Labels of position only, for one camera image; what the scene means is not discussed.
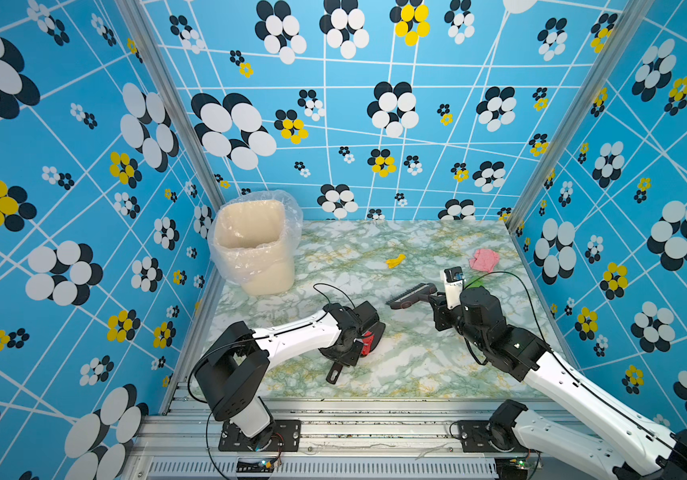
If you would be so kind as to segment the cartoon face hand brush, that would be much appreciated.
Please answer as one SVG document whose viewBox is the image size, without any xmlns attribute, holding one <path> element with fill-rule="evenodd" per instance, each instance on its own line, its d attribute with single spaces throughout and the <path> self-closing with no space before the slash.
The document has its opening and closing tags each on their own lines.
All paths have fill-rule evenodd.
<svg viewBox="0 0 687 480">
<path fill-rule="evenodd" d="M 435 284 L 421 282 L 387 300 L 387 306 L 393 310 L 407 309 L 419 302 L 429 302 L 429 298 L 436 293 L 437 286 Z"/>
</svg>

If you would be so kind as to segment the black dustpan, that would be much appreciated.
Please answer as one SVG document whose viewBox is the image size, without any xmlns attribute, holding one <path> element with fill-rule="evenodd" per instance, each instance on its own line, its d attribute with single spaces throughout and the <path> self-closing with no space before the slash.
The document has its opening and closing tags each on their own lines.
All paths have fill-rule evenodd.
<svg viewBox="0 0 687 480">
<path fill-rule="evenodd" d="M 365 334 L 363 334 L 363 349 L 361 350 L 361 357 L 367 357 L 369 354 L 375 351 L 375 348 L 379 345 L 383 334 L 385 333 L 385 323 L 377 322 L 373 327 L 369 328 Z"/>
</svg>

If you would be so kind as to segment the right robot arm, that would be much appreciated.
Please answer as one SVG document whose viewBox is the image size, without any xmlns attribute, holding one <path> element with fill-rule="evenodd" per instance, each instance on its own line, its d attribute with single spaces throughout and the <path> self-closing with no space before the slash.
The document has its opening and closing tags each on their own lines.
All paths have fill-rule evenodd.
<svg viewBox="0 0 687 480">
<path fill-rule="evenodd" d="M 507 400 L 487 422 L 495 449 L 545 453 L 597 479 L 687 479 L 687 430 L 673 432 L 589 381 L 545 340 L 507 323 L 487 289 L 433 292 L 423 301 L 433 309 L 437 330 L 455 330 L 471 350 L 481 351 L 485 365 L 551 398 L 591 429 L 583 434 Z"/>
</svg>

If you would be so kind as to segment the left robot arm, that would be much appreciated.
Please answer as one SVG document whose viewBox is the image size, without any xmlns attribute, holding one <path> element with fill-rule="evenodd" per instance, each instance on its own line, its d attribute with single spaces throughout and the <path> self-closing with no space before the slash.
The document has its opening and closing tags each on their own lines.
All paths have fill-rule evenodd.
<svg viewBox="0 0 687 480">
<path fill-rule="evenodd" d="M 266 448 L 296 451 L 289 446 L 300 430 L 297 421 L 279 421 L 258 390 L 266 374 L 282 363 L 313 350 L 333 365 L 326 381 L 336 384 L 344 368 L 357 365 L 383 338 L 385 323 L 371 303 L 354 308 L 329 303 L 316 313 L 280 326 L 252 329 L 240 321 L 230 325 L 193 367 L 189 380 L 196 380 L 211 416 L 228 433 L 219 450 L 261 451 Z"/>
</svg>

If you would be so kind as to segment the red paper scrap by bin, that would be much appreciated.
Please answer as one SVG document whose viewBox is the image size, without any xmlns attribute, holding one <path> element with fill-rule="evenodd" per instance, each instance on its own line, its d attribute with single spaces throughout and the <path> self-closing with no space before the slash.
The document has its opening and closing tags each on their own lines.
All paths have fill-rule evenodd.
<svg viewBox="0 0 687 480">
<path fill-rule="evenodd" d="M 375 340 L 375 334 L 369 331 L 363 336 L 363 349 L 361 350 L 361 357 L 368 356 L 373 349 L 373 340 Z"/>
</svg>

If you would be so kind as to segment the green paper scrap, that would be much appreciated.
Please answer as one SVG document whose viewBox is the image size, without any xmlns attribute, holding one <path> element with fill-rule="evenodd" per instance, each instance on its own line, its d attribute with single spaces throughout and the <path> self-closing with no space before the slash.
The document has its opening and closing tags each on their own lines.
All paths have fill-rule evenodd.
<svg viewBox="0 0 687 480">
<path fill-rule="evenodd" d="M 483 277 L 483 276 L 475 278 L 474 280 L 471 280 L 465 287 L 467 287 L 467 288 L 483 287 L 485 285 L 485 283 L 483 283 L 483 280 L 485 280 L 485 277 Z"/>
</svg>

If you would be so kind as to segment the pink paper scrap right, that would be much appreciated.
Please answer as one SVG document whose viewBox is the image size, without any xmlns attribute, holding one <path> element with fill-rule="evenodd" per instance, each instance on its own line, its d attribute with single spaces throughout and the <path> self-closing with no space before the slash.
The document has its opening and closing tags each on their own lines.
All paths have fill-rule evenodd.
<svg viewBox="0 0 687 480">
<path fill-rule="evenodd" d="M 469 267 L 475 271 L 491 273 L 499 264 L 499 253 L 491 249 L 478 249 L 469 258 Z"/>
</svg>

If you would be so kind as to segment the yellow paper scrap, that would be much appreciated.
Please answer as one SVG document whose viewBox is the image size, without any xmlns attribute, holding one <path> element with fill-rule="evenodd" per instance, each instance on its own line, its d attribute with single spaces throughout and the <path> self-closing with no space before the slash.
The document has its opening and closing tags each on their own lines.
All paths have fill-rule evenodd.
<svg viewBox="0 0 687 480">
<path fill-rule="evenodd" d="M 405 256 L 405 254 L 399 254 L 396 258 L 388 259 L 385 262 L 385 264 L 387 264 L 387 267 L 389 267 L 389 269 L 393 269 L 397 266 L 400 266 L 406 259 L 407 256 Z"/>
</svg>

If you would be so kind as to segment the beige trash bin with liner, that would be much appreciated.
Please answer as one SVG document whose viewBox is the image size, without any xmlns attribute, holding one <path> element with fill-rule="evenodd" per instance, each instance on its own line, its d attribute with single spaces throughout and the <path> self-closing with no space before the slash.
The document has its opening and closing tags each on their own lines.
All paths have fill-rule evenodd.
<svg viewBox="0 0 687 480">
<path fill-rule="evenodd" d="M 249 193 L 224 204 L 208 243 L 219 274 L 251 296 L 281 294 L 296 279 L 304 214 L 283 190 Z"/>
</svg>

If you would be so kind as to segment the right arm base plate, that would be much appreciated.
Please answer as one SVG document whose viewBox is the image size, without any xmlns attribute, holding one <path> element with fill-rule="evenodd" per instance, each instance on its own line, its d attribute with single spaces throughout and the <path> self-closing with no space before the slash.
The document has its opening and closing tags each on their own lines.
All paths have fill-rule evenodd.
<svg viewBox="0 0 687 480">
<path fill-rule="evenodd" d="M 465 453 L 525 455 L 529 452 L 509 426 L 483 420 L 459 420 L 451 428 L 451 435 L 461 442 Z"/>
</svg>

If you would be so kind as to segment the aluminium frame rail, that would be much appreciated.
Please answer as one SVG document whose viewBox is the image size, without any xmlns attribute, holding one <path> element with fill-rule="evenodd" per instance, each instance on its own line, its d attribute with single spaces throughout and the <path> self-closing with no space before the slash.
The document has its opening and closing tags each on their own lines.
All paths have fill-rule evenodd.
<svg viewBox="0 0 687 480">
<path fill-rule="evenodd" d="M 590 434 L 551 401 L 527 400 L 547 420 Z M 142 426 L 128 479 L 593 479 L 545 453 L 465 453 L 459 420 L 483 420 L 493 401 L 273 400 L 277 420 L 300 420 L 297 452 L 221 452 L 223 426 L 203 405 L 177 400 Z"/>
</svg>

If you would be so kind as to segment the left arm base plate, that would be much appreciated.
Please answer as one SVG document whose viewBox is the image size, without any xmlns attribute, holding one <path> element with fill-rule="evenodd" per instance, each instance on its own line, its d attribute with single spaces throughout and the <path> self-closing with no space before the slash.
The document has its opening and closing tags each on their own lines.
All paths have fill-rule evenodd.
<svg viewBox="0 0 687 480">
<path fill-rule="evenodd" d="M 218 450 L 221 452 L 297 452 L 301 440 L 300 420 L 274 420 L 254 437 L 234 422 L 223 424 Z"/>
</svg>

